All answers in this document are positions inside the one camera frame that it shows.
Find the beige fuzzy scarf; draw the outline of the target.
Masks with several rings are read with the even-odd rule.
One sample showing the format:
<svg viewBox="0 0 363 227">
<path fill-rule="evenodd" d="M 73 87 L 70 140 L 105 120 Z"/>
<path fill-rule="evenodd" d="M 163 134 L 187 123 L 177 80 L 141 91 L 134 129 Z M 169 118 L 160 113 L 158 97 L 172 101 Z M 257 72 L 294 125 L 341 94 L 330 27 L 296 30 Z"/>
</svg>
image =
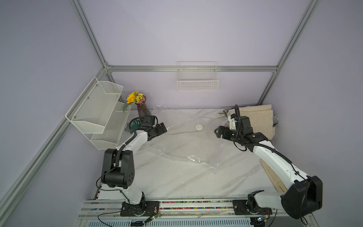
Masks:
<svg viewBox="0 0 363 227">
<path fill-rule="evenodd" d="M 263 133 L 269 140 L 275 136 L 273 126 L 274 114 L 272 105 L 249 106 L 239 108 L 241 116 L 247 116 L 250 120 L 254 132 Z"/>
</svg>

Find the clear plastic vacuum bag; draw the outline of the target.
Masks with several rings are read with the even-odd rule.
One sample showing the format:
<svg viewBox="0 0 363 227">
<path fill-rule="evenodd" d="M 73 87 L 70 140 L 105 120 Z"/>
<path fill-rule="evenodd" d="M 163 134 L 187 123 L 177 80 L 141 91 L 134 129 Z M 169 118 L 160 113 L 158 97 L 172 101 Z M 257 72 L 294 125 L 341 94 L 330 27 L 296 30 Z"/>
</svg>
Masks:
<svg viewBox="0 0 363 227">
<path fill-rule="evenodd" d="M 214 130 L 227 122 L 224 109 L 174 109 L 156 105 L 152 109 L 167 132 L 144 144 L 137 153 L 137 168 L 162 159 L 193 163 L 217 170 L 237 154 L 233 143 L 217 138 Z M 203 130 L 196 130 L 201 124 Z"/>
</svg>

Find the black cream checked scarf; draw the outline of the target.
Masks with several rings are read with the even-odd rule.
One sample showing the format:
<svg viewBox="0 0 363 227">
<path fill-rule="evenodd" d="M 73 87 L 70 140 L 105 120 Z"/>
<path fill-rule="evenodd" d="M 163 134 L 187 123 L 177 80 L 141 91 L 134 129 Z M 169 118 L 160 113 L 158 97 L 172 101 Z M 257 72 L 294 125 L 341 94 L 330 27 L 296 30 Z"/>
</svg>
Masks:
<svg viewBox="0 0 363 227">
<path fill-rule="evenodd" d="M 278 117 L 273 115 L 273 127 L 275 127 L 278 123 L 279 123 Z"/>
</svg>

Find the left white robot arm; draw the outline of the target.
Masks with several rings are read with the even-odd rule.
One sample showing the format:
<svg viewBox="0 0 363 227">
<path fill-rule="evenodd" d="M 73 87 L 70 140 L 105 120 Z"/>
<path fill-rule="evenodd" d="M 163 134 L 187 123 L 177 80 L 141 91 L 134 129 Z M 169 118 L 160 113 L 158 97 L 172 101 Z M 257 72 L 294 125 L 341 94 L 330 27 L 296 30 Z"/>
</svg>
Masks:
<svg viewBox="0 0 363 227">
<path fill-rule="evenodd" d="M 130 121 L 131 136 L 119 147 L 109 148 L 104 153 L 103 166 L 96 186 L 101 191 L 119 192 L 132 206 L 144 204 L 145 196 L 133 187 L 135 178 L 134 154 L 155 137 L 167 132 L 164 123 L 154 115 L 137 117 Z"/>
</svg>

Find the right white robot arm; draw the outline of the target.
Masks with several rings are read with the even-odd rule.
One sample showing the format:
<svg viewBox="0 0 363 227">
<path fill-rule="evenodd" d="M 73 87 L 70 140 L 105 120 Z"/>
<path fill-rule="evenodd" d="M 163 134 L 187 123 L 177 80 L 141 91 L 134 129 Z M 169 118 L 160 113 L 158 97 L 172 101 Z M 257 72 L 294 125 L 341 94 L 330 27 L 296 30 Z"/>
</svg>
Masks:
<svg viewBox="0 0 363 227">
<path fill-rule="evenodd" d="M 249 117 L 236 112 L 228 117 L 228 122 L 228 127 L 216 128 L 215 135 L 260 157 L 287 188 L 285 193 L 258 190 L 248 194 L 246 208 L 249 213 L 258 214 L 264 209 L 284 210 L 290 217 L 300 219 L 322 208 L 323 182 L 317 176 L 309 176 L 297 168 L 263 133 L 254 132 Z"/>
</svg>

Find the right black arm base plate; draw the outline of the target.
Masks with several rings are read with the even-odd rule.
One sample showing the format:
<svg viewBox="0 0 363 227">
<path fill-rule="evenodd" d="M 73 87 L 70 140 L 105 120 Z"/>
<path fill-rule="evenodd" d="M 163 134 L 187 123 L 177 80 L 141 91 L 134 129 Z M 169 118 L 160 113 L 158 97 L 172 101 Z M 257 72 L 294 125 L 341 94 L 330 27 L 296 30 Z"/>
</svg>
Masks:
<svg viewBox="0 0 363 227">
<path fill-rule="evenodd" d="M 235 215 L 272 215 L 271 208 L 261 208 L 253 200 L 233 200 Z"/>
</svg>

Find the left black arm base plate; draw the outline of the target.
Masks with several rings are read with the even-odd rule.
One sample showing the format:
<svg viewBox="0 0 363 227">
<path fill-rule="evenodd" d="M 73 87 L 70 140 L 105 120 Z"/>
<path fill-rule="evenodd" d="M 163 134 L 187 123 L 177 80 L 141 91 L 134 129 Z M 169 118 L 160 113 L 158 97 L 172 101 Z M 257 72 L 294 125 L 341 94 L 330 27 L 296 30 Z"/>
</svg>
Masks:
<svg viewBox="0 0 363 227">
<path fill-rule="evenodd" d="M 160 208 L 159 201 L 142 201 L 140 204 L 134 205 L 127 202 L 122 203 L 120 212 L 121 217 L 140 217 L 151 216 L 158 213 Z"/>
</svg>

